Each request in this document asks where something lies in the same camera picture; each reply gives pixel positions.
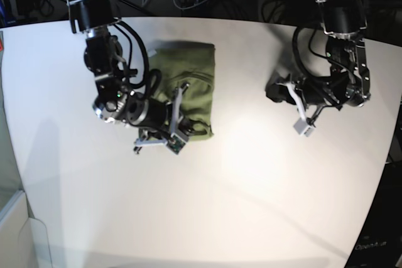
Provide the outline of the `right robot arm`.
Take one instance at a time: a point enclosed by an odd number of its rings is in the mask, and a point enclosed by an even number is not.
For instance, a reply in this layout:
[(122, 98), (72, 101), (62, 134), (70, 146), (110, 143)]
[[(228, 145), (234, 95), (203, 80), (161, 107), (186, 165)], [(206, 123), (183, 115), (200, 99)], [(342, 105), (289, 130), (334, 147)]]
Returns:
[(134, 152), (164, 146), (178, 154), (212, 135), (212, 48), (160, 48), (148, 53), (124, 22), (116, 0), (66, 0), (73, 32), (86, 35), (84, 62), (94, 75), (93, 109), (106, 123), (138, 130)]

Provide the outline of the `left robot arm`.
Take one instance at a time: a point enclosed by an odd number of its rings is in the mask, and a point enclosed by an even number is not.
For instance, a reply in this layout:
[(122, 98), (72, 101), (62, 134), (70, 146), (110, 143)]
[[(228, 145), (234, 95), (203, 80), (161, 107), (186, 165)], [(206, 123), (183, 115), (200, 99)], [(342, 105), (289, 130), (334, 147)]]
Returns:
[[(291, 50), (297, 68), (287, 77), (276, 76), (266, 85), (266, 97), (275, 103), (296, 106), (300, 119), (313, 126), (326, 108), (361, 107), (371, 98), (364, 32), (367, 18), (364, 0), (315, 0), (318, 17), (293, 32)], [(314, 74), (303, 62), (299, 35), (306, 29), (321, 29), (327, 36), (325, 53), (328, 76)]]

